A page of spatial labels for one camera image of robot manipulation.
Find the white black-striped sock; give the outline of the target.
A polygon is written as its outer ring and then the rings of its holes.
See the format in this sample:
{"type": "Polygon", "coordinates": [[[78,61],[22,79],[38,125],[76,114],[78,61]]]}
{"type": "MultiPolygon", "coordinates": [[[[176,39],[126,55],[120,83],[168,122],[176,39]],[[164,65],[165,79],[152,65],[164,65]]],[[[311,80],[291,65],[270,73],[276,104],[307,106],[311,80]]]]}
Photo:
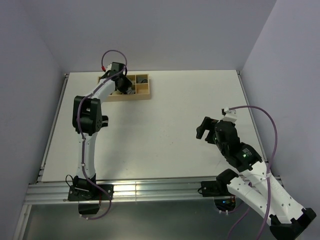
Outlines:
{"type": "Polygon", "coordinates": [[[128,87],[127,90],[125,91],[126,95],[133,95],[135,93],[136,93],[136,91],[134,89],[132,89],[131,87],[128,87]]]}

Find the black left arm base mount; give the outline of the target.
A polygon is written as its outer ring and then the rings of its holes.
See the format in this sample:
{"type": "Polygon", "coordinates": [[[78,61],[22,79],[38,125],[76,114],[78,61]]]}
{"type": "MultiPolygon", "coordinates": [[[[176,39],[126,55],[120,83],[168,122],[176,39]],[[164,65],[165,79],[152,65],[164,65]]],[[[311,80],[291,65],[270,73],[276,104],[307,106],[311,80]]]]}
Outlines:
{"type": "Polygon", "coordinates": [[[101,190],[93,187],[92,192],[80,190],[75,188],[73,185],[69,188],[69,193],[67,200],[70,202],[81,202],[81,201],[108,201],[110,198],[113,198],[114,186],[112,184],[99,184],[105,192],[106,195],[101,190]]]}

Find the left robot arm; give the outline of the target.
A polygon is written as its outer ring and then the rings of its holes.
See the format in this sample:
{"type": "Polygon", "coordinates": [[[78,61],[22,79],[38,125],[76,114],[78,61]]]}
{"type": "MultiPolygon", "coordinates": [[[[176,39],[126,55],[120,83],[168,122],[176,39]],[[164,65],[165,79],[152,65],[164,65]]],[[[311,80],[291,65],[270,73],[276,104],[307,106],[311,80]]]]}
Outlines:
{"type": "Polygon", "coordinates": [[[87,95],[74,98],[72,125],[78,133],[79,161],[72,180],[76,193],[91,200],[99,192],[104,192],[96,184],[95,146],[98,132],[108,126],[109,118],[102,114],[102,101],[115,91],[126,95],[132,89],[132,82],[124,74],[110,76],[104,74],[98,85],[87,95]]]}

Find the wooden compartment box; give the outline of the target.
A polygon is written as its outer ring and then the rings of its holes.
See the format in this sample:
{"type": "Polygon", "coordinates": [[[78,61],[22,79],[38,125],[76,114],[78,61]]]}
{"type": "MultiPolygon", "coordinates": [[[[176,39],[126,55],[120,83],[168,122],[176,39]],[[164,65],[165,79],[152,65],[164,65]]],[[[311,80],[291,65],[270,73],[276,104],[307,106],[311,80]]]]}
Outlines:
{"type": "Polygon", "coordinates": [[[125,101],[140,101],[140,100],[150,100],[150,78],[146,73],[143,74],[128,74],[126,76],[132,83],[132,89],[135,90],[135,94],[123,94],[116,90],[111,95],[109,95],[104,102],[125,102],[125,101]],[[136,84],[136,76],[144,76],[148,78],[148,83],[136,84]]]}

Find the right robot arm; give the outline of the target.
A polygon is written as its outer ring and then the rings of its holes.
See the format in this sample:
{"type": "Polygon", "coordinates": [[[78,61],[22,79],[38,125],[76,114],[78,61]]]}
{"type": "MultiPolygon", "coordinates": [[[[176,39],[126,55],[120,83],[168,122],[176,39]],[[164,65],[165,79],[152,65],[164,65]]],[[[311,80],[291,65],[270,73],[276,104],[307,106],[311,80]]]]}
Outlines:
{"type": "Polygon", "coordinates": [[[196,138],[201,139],[205,131],[205,141],[216,145],[236,171],[228,168],[215,180],[202,181],[198,193],[203,197],[236,196],[266,218],[277,240],[295,240],[316,218],[315,211],[303,207],[272,174],[267,174],[265,161],[240,140],[234,122],[206,116],[196,129],[196,138]]]}

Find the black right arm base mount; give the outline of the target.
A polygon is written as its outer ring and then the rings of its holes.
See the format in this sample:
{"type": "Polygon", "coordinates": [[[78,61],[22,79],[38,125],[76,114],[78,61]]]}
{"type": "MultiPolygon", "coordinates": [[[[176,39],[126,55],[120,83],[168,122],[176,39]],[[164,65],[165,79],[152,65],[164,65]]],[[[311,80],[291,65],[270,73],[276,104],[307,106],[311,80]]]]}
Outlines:
{"type": "Polygon", "coordinates": [[[231,197],[227,184],[231,182],[222,180],[202,181],[197,192],[203,197],[231,197]]]}

